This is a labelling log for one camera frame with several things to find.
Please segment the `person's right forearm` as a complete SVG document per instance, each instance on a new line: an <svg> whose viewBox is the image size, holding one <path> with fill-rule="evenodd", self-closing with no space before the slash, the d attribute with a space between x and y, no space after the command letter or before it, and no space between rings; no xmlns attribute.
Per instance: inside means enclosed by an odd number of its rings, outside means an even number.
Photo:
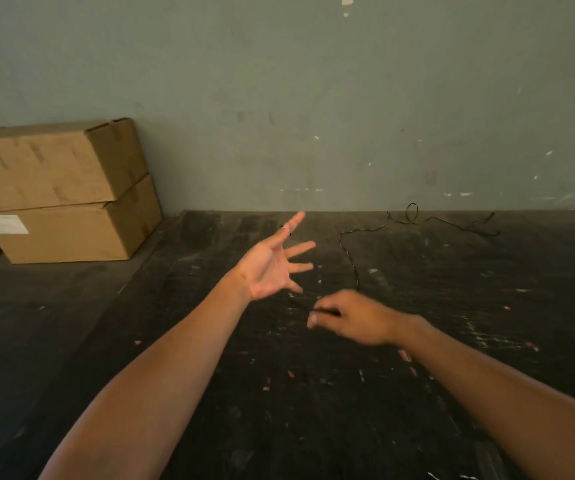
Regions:
<svg viewBox="0 0 575 480"><path fill-rule="evenodd" d="M575 480L575 399L395 312L396 342L420 362L523 471Z"/></svg>

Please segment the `person's right hand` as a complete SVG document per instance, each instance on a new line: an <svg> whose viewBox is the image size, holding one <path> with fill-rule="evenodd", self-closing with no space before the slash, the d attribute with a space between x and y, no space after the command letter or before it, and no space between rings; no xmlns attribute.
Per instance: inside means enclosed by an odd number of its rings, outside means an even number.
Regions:
<svg viewBox="0 0 575 480"><path fill-rule="evenodd" d="M412 315L392 308L364 296L354 290L347 290L346 313L348 322L347 339L367 346L401 345L406 327Z"/></svg>

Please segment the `person's left forearm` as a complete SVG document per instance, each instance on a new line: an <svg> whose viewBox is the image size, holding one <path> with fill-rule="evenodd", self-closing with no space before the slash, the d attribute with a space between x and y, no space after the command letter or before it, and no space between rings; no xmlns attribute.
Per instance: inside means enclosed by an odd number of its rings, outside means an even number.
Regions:
<svg viewBox="0 0 575 480"><path fill-rule="evenodd" d="M158 479L250 301L242 273L228 272L98 393L38 480Z"/></svg>

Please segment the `brown cardboard box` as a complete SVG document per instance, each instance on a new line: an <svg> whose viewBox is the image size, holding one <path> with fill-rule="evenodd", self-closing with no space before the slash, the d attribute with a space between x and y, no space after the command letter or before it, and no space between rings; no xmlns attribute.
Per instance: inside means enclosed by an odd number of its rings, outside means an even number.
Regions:
<svg viewBox="0 0 575 480"><path fill-rule="evenodd" d="M0 212L12 264L128 260L162 220L150 175L116 201Z"/></svg>
<svg viewBox="0 0 575 480"><path fill-rule="evenodd" d="M115 201L147 174L130 118L0 127L0 212Z"/></svg>

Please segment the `person's left hand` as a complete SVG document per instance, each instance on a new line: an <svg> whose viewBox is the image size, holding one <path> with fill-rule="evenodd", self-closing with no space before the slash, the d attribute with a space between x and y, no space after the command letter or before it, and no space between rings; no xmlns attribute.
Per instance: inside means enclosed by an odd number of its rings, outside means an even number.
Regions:
<svg viewBox="0 0 575 480"><path fill-rule="evenodd" d="M248 250L232 271L247 291L249 301L267 298L284 289L303 292L288 273L287 266L288 263L299 263L290 262L290 259L315 249L315 242L301 242L286 248L285 241L282 248L272 248L272 235Z"/></svg>

